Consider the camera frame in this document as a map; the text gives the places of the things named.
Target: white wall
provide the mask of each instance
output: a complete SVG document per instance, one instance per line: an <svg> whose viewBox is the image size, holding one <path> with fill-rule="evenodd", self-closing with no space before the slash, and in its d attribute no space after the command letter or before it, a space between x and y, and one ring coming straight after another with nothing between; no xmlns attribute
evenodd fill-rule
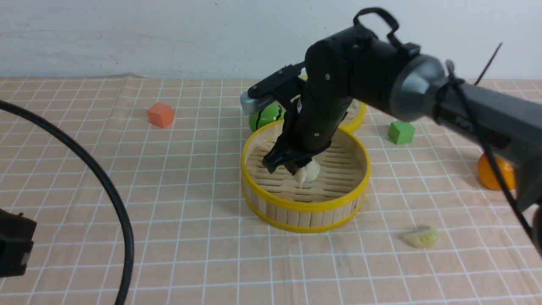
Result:
<svg viewBox="0 0 542 305"><path fill-rule="evenodd" d="M487 77L542 79L541 0L0 0L0 77L261 78L370 6L462 77L502 41Z"/></svg>

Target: robotic arm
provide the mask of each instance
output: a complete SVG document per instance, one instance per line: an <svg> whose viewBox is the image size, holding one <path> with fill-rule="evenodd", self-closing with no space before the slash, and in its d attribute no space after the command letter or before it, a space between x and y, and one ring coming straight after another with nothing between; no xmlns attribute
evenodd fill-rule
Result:
<svg viewBox="0 0 542 305"><path fill-rule="evenodd" d="M359 17L378 14L391 28L379 40ZM424 116L479 143L525 232L542 256L542 209L532 227L523 212L542 203L542 105L468 84L448 75L439 59L422 54L420 46L401 43L399 25L381 8L366 8L353 26L310 46L305 60L278 70L241 95L247 114L277 100L285 109L282 134L263 165L270 173L285 166L291 174L326 150L353 99L404 122ZM305 68L308 79L299 78ZM513 198L496 166L493 153L514 167L517 198Z"/></svg>

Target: yellow rim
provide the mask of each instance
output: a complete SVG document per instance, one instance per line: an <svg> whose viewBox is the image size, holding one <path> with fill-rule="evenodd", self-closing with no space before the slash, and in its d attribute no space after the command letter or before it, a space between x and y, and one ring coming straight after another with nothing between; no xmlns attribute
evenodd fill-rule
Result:
<svg viewBox="0 0 542 305"><path fill-rule="evenodd" d="M344 129L344 127L339 126L339 130L341 132L344 132L347 136L352 138L362 149L363 154L365 155L366 163L367 163L367 171L365 172L365 175L361 181L361 183L350 193L341 196L339 198L335 198L328 201L322 201L322 202L297 202L293 200L287 200L281 197L278 197L276 195L273 195L269 193L268 191L264 190L261 186L259 186L250 176L248 173L248 169L246 164L244 164L244 159L247 155L247 149L248 144L257 137L263 130L267 128L272 128L275 125L282 124L282 121L276 121L272 122L270 124L265 125L264 127L256 130L247 140L243 147L243 151L241 152L241 175L248 185L248 187L260 198L262 198L264 201L280 208L284 208L291 211L297 211L297 212L308 212L308 213L316 213L316 212L324 212L329 211L331 209L336 209L338 207L341 207L345 204L347 204L350 201L353 201L355 198L361 196L363 194L363 191L367 187L367 184L369 183L369 178L371 176L371 162L369 160L369 155L367 154L367 151L365 150L365 147L360 142L358 138L356 138L352 133L348 132Z"/></svg>
<svg viewBox="0 0 542 305"><path fill-rule="evenodd" d="M358 114L350 121L341 125L346 131L350 133L358 130L358 128L363 124L363 121L365 120L365 115L367 114L367 105L362 102L359 102L359 104L360 108Z"/></svg>
<svg viewBox="0 0 542 305"><path fill-rule="evenodd" d="M341 220L339 220L339 221L337 221L335 223L325 225L325 226L319 226L319 227L298 227L298 226L293 226L293 225L281 223L279 221L276 221L274 219L271 219L271 218L267 217L267 215L260 212L260 210L258 210L252 204L252 202L250 202L250 200L248 200L247 193L245 192L244 189L242 189L242 190L243 190L244 200L247 203L248 207L261 220L263 220L266 223L268 223L268 224L270 224L270 225L272 225L272 226L274 226L276 228L279 228L281 230L294 232L294 233L321 233L321 232L326 232L326 231L332 230L334 228L340 227L343 224L349 222L352 218L354 218L354 216L356 216L356 214L359 212L359 210L363 207L363 204L365 203L365 196L363 196L363 199L362 199L360 205L352 213L350 213L350 215L346 216L345 218L343 218L343 219L341 219Z"/></svg>

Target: green ball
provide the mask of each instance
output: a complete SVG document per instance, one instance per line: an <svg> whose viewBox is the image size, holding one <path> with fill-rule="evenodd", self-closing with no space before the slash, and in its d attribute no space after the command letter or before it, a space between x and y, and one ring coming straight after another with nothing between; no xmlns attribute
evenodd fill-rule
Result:
<svg viewBox="0 0 542 305"><path fill-rule="evenodd" d="M250 129L252 132L258 130L259 128L262 128L263 126L272 123L276 121L277 119L282 119L282 116L284 115L284 110L281 110L279 104L277 102L272 103L271 105L267 106L262 112L260 116L260 120L258 121L258 113L253 113L248 117L248 124L250 126Z"/></svg>

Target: bamboo steamer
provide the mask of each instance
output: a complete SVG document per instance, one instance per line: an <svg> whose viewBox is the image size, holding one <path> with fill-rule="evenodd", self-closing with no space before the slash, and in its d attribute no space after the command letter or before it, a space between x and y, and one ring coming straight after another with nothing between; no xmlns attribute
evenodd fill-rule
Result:
<svg viewBox="0 0 542 305"><path fill-rule="evenodd" d="M263 221L291 232L325 232L347 223L361 209L371 175L362 143L340 126L331 147L314 158L321 166L318 178L299 188L284 167L270 174L261 163L282 123L256 130L244 145L241 187L247 205Z"/></svg>

